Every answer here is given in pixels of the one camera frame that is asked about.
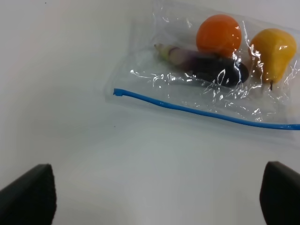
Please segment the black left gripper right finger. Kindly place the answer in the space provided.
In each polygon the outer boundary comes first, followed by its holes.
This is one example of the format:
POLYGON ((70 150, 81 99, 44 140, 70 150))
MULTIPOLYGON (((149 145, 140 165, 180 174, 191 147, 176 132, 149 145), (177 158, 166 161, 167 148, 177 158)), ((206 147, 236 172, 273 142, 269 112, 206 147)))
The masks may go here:
POLYGON ((262 214, 268 225, 300 223, 300 174, 272 161, 266 164, 260 190, 262 214))

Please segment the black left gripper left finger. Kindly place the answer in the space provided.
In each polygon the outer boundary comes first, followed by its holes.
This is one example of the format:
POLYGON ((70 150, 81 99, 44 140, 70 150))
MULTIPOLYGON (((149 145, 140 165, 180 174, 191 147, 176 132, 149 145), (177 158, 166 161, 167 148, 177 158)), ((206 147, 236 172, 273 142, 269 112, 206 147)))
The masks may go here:
POLYGON ((0 190, 2 225, 51 225, 57 209, 53 169, 39 164, 0 190))

